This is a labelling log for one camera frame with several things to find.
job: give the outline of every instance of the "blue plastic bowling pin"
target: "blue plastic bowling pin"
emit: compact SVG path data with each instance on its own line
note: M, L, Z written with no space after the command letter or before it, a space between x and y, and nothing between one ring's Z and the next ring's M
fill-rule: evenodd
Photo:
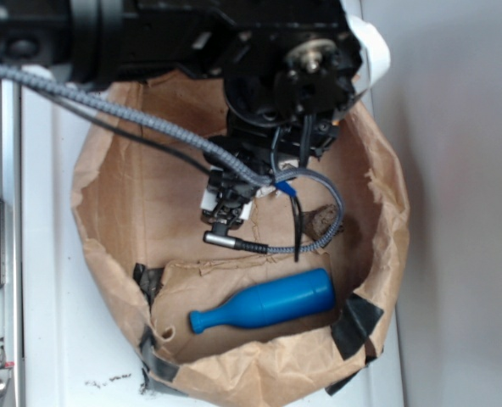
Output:
M218 325L260 328L328 311L335 303L326 270L315 269L246 288L219 308L189 317L195 333Z

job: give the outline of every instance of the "braided gray cable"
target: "braided gray cable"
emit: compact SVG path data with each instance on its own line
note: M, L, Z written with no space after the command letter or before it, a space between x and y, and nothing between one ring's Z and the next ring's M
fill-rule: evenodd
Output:
M170 123L167 120L160 119L151 114L145 114L139 110L131 109L126 106L121 106L117 103L105 101L81 90L72 89L38 75L0 64L0 80L2 79L17 82L35 91L66 98L100 112L164 133L167 136L173 137L180 142L189 144L192 147L202 150L206 154L216 157L220 162L226 165L227 168L236 172L243 180L251 185L266 187L272 183L272 179L269 176L257 174L224 148L213 144L189 130Z
M334 197L334 201L337 205L337 215L334 222L326 230L326 233L316 242L302 246L300 248L300 253L312 252L318 248L324 248L333 238L336 236L340 225L342 224L343 213L345 212L345 204L343 203L342 196L337 191L336 186L326 178L324 175L315 172L313 170L308 170L305 168L292 168L289 170L284 170L276 175L276 182L288 181L293 178L298 178L304 176L310 178L313 181L317 181L322 184L328 192ZM294 253L294 246L287 246L281 248L269 247L268 254L290 254Z
M344 212L342 197L334 184L318 172L307 170L305 168L289 169L276 172L275 180L273 181L269 176L261 176L251 170L242 161L227 152L224 148L213 144L191 131L170 123L167 120L160 119L159 117L145 114L139 110L121 106L117 103L107 102L86 92L72 89L55 81L2 64L0 64L0 81L1 80L14 81L19 83L21 86L29 87L34 91L45 92L55 97L66 98L105 114L110 114L120 119L128 120L138 125L143 125L144 127L164 133L167 136L173 137L178 141L184 142L192 147L202 150L206 154L216 157L227 168L237 173L244 181L257 187L266 187L272 185L273 183L292 180L300 176L319 182L326 187L326 189L328 189L330 194L334 197L338 207L337 217L334 220L334 223L332 223L332 225L328 228L325 235L316 242L300 248L301 253L314 251L318 248L324 248L336 235L337 230L341 225ZM271 247L268 249L268 254L290 254L294 253L294 249L294 246L279 248Z

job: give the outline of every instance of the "blue zip tie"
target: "blue zip tie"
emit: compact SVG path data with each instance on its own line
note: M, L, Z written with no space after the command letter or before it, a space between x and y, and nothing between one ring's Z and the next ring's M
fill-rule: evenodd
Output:
M276 188L279 191L286 193L289 197L296 198L296 189L291 187L287 181L278 182L276 184Z

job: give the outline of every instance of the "small brown object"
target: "small brown object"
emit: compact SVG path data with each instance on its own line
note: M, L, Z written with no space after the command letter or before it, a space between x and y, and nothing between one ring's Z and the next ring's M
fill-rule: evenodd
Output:
M313 240L319 240L336 219L337 209L335 205L324 205L316 210L304 212L304 233ZM337 234L343 231L343 224L337 230Z

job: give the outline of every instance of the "black cable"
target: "black cable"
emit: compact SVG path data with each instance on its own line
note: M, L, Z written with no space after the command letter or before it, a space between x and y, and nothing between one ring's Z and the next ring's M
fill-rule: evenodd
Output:
M291 197L294 219L294 261L298 263L300 248L302 247L302 234L304 232L304 212L298 197Z
M276 129L276 134L274 135L274 139L271 142L271 148L270 148L270 166L274 174L279 171L279 158L278 158L278 152L279 152L279 143L281 142L283 138L283 129L279 126Z
M300 157L298 161L298 166L300 168L306 168L310 161L311 133L313 131L314 124L315 124L315 115L307 114L304 117L302 136L300 137Z
M62 98L54 97L51 96L45 92L37 92L39 95L45 97L49 101L61 106L62 108L70 111L73 114L76 114L77 116L81 117L84 120L87 120L94 125L97 125L98 127L102 127L108 131L113 132L117 136L126 138L127 140L131 140L133 142L137 142L139 144L142 144L144 146L148 146L151 148L155 148L159 151L162 151L164 153L168 153L170 155L173 155L174 157L181 159L182 161L186 162L189 165L192 165L194 168L199 170L200 172L204 173L205 175L209 176L209 170L200 164L196 159L193 159L192 157L189 157L187 154L176 150L175 148L171 148L168 146L165 146L164 144L160 144L158 142L154 142L152 140L148 140L147 138L143 138L140 136L137 136L136 134L132 134L129 131L124 131L120 129L119 127L115 127L111 125L110 123L106 123L103 120L100 120L99 118L92 116L83 110L78 109L77 107L73 106L71 103L66 102Z

